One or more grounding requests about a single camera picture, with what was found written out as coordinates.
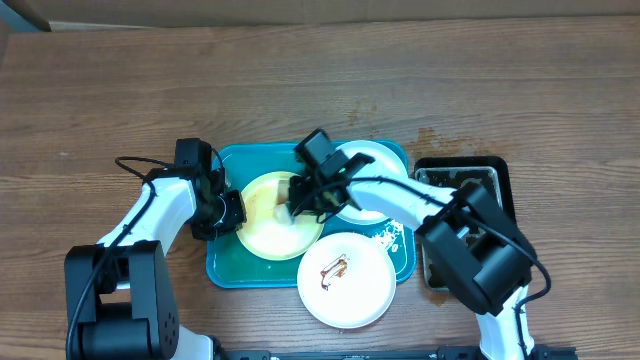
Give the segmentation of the green yellow sponge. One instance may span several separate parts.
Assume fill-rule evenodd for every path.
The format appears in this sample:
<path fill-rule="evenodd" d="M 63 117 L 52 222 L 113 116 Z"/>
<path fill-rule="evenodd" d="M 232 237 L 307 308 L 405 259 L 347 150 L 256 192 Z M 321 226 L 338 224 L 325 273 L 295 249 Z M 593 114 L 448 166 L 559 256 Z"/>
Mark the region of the green yellow sponge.
<path fill-rule="evenodd" d="M 299 204 L 299 193 L 291 186 L 290 181 L 279 180 L 277 183 L 276 205 L 273 208 L 275 220 L 282 225 L 293 225 L 295 212 Z"/>

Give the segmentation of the yellow-green plate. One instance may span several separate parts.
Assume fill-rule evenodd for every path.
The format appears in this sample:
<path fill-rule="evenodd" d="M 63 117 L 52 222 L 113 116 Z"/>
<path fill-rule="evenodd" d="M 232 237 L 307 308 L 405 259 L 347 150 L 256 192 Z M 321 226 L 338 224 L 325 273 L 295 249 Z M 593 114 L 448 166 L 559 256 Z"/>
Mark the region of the yellow-green plate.
<path fill-rule="evenodd" d="M 237 236 L 247 250 L 260 258 L 273 261 L 295 258 L 306 252 L 323 231 L 324 225 L 311 215 L 297 216 L 289 226 L 275 220 L 277 183 L 293 176 L 292 172 L 270 172 L 252 180 L 241 192 L 246 222 Z"/>

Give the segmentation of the white plate bottom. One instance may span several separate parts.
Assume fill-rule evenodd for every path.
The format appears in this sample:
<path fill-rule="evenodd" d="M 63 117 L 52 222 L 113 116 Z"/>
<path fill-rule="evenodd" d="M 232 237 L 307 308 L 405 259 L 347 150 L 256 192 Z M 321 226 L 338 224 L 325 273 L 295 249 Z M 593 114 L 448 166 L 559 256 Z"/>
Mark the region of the white plate bottom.
<path fill-rule="evenodd" d="M 352 232 L 327 235 L 304 254 L 297 289 L 305 308 L 320 322 L 356 329 L 377 321 L 396 292 L 396 271 L 387 251 Z"/>

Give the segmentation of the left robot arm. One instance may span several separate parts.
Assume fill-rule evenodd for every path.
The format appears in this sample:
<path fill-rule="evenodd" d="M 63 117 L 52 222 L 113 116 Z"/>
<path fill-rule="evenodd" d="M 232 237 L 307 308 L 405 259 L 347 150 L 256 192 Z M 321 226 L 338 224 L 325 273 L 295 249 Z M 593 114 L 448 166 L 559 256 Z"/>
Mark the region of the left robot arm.
<path fill-rule="evenodd" d="M 69 359 L 222 359 L 210 336 L 184 327 L 166 254 L 184 224 L 213 241 L 245 220 L 222 171 L 199 166 L 151 170 L 121 223 L 64 261 Z"/>

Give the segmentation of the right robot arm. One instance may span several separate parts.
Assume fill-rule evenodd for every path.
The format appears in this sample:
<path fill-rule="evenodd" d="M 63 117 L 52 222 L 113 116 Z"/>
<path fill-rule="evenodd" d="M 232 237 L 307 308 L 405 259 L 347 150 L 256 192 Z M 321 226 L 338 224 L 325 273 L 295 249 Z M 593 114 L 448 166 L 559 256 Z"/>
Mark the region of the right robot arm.
<path fill-rule="evenodd" d="M 478 352 L 487 359 L 533 359 L 526 305 L 539 261 L 517 226 L 508 167 L 497 156 L 421 159 L 419 170 L 479 168 L 497 173 L 499 192 L 467 183 L 458 189 L 394 178 L 370 155 L 340 150 L 296 153 L 304 172 L 289 185 L 289 212 L 335 214 L 352 203 L 409 227 L 448 290 L 478 317 Z"/>

